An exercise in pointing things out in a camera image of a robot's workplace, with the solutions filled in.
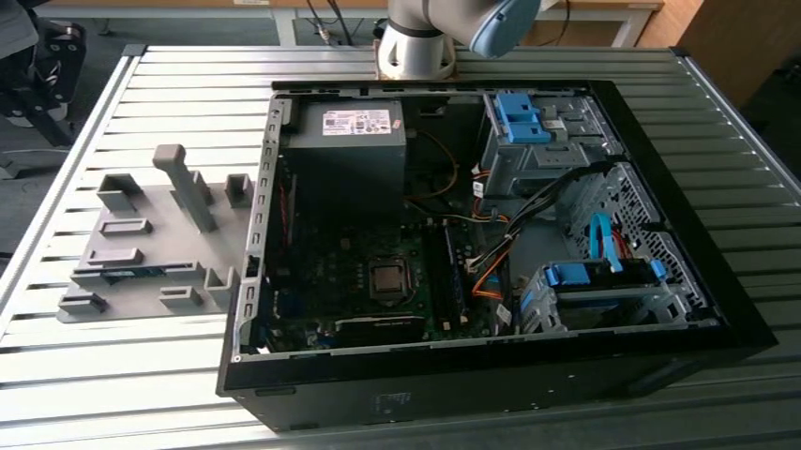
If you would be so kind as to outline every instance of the aluminum slotted table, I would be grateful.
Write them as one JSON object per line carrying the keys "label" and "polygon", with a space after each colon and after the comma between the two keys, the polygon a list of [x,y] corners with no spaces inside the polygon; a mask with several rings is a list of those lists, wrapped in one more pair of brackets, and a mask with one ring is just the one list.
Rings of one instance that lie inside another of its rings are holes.
{"label": "aluminum slotted table", "polygon": [[797,448],[801,189],[693,61],[669,51],[538,48],[495,61],[461,52],[459,73],[617,82],[778,337],[745,364],[621,403],[276,436],[214,394],[223,315],[56,321],[103,175],[166,184],[152,148],[182,143],[207,182],[254,177],[271,82],[367,79],[371,59],[367,48],[127,49],[3,276],[0,447]]}

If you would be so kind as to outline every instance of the open computer case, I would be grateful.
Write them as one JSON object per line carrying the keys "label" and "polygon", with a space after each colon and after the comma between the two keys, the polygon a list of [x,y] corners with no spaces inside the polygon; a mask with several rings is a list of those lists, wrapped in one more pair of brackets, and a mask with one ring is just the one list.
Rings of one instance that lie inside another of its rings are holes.
{"label": "open computer case", "polygon": [[611,82],[278,82],[218,393],[274,430],[643,396],[776,341]]}

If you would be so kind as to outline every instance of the blue drive bay latch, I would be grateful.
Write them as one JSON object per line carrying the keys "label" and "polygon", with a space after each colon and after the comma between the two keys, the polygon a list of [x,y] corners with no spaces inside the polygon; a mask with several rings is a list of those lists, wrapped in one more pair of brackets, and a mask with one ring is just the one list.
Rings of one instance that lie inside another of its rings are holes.
{"label": "blue drive bay latch", "polygon": [[539,109],[527,94],[498,94],[495,112],[509,131],[510,143],[549,143],[551,134],[542,129]]}

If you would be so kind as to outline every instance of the power supply label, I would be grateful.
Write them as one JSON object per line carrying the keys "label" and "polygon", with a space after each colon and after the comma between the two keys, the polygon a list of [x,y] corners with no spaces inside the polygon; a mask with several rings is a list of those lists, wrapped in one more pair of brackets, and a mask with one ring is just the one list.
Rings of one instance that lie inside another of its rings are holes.
{"label": "power supply label", "polygon": [[323,114],[323,136],[390,133],[390,110],[327,111]]}

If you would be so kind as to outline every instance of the gray plastic base plate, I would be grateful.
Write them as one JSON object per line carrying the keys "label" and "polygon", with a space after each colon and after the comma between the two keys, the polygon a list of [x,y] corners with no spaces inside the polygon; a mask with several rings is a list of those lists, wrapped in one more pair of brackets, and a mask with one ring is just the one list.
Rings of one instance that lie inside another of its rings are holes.
{"label": "gray plastic base plate", "polygon": [[[120,278],[93,277],[91,283],[81,281],[83,288],[72,283],[59,305],[61,309],[56,317],[60,322],[99,322],[228,312],[231,296],[222,285],[227,283],[230,270],[234,268],[230,294],[235,294],[251,209],[250,206],[231,208],[223,184],[210,184],[208,187],[208,207],[218,225],[212,232],[198,231],[190,215],[174,199],[172,186],[142,187],[140,193],[128,196],[135,210],[112,213],[108,208],[103,209],[76,268],[77,273],[81,269],[108,269],[97,261],[95,265],[88,263],[92,257],[97,259],[97,255],[113,256],[136,248],[142,252],[142,261],[120,262],[113,267],[120,274],[127,274]],[[104,227],[109,228],[109,223],[135,223],[131,219],[136,218],[148,221],[150,232],[100,233]],[[162,276],[131,277],[131,273],[136,271],[182,263],[194,264],[194,268]],[[214,276],[210,277],[212,281],[208,286],[216,286],[216,289],[207,290],[204,281],[210,270],[214,270]],[[108,284],[109,279],[116,279],[116,282]],[[194,289],[187,290],[184,301],[182,298],[176,299],[176,293],[186,287]]]}

